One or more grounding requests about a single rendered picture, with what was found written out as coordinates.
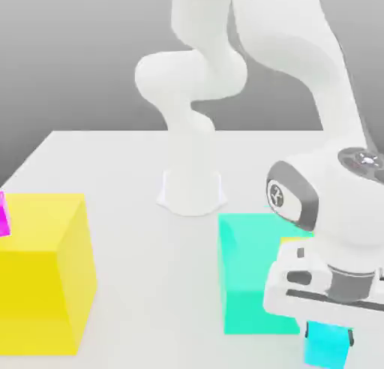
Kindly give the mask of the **small magenta cube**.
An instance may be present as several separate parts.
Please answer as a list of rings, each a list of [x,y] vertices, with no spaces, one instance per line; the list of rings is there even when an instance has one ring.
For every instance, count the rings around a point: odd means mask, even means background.
[[[5,192],[0,190],[0,237],[11,234],[11,220]]]

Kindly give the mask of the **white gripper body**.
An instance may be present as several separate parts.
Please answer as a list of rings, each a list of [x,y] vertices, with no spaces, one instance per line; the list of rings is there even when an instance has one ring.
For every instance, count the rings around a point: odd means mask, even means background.
[[[271,267],[263,307],[270,314],[348,329],[384,329],[384,276]]]

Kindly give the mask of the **large turquoise box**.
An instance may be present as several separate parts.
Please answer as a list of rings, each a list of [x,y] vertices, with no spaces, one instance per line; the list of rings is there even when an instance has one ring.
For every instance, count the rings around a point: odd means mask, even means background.
[[[264,289],[282,238],[312,234],[275,214],[224,213],[217,217],[217,267],[226,335],[297,335],[297,322],[265,312]]]

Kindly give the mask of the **small cyan cube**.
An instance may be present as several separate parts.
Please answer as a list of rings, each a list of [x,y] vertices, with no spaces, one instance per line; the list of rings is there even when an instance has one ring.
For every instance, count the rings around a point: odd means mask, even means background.
[[[325,369],[344,369],[350,346],[348,329],[338,325],[308,321],[304,339],[304,363]]]

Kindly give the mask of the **large yellow box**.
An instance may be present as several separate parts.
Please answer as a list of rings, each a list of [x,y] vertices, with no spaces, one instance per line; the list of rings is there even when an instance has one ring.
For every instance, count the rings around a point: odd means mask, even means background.
[[[7,193],[0,237],[0,356],[77,354],[97,290],[81,193]]]

